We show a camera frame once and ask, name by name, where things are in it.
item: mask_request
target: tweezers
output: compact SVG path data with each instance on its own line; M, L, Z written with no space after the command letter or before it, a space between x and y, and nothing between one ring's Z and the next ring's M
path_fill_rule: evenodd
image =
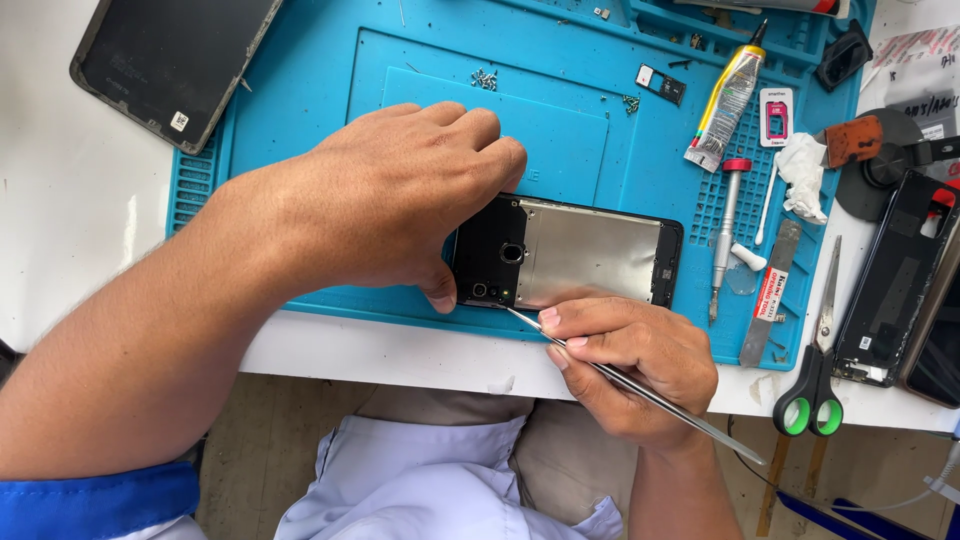
M512 314L519 317L519 319L526 324L530 325L536 329L540 335L549 339L550 341L560 345L566 349L566 341L563 339L557 339L556 337L550 337L549 335L543 333L543 328L540 327L540 323L527 317L526 315L520 313L512 307L506 307L508 311ZM724 444L727 447L733 449L734 452L741 454L758 465L766 465L767 462L762 457L760 457L756 452L750 450L749 448L743 446L742 444L736 442L731 437L727 436L723 431L718 430L714 426L711 426L706 420L696 416L685 408L674 404L673 402L667 400L662 395L658 394L656 390L647 386L643 382L634 379L633 377L627 375L623 370L615 366L610 366L607 364L598 364L594 362L589 363L591 366L596 368L597 371L607 376L607 379L610 379L617 385L619 385L624 390L637 394L638 396L650 400L654 405L659 406L663 410L673 414L677 418L687 422L690 426L693 426L697 430L700 430L707 435L713 437L720 443Z

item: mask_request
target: blue sleeve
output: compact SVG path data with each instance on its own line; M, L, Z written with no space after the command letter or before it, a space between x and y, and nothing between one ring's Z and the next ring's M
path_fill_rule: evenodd
M0 538L104 540L196 510L187 462L90 479L0 482Z

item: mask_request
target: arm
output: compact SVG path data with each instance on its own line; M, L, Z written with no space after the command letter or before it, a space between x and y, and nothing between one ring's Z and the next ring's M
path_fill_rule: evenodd
M175 459L220 412L253 336L297 295L410 283L451 311L446 236L513 189L526 165L499 131L488 110L400 105L225 184L189 226L57 324L0 388L0 480Z
M540 313L570 393L604 430L639 446L629 535L742 540L713 441L586 362L616 364L694 414L707 413L717 371L707 335L662 307L622 298L564 302Z

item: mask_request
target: sim card tray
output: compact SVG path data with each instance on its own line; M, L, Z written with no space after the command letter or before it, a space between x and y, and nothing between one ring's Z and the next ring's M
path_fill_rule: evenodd
M663 82L660 83L659 89L650 88L650 80L653 79L655 74L663 77ZM677 107L680 106L680 100L684 99L684 92L686 92L686 84L681 83L662 71L657 71L645 63L640 65L640 70L636 73L635 82L661 98L673 102Z

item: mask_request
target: pants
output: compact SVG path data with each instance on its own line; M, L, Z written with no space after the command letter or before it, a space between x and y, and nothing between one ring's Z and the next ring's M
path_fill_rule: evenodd
M627 515L636 446L607 435L576 402L381 384L356 414L432 426L496 424L527 415L510 462L523 505L573 526L610 495Z

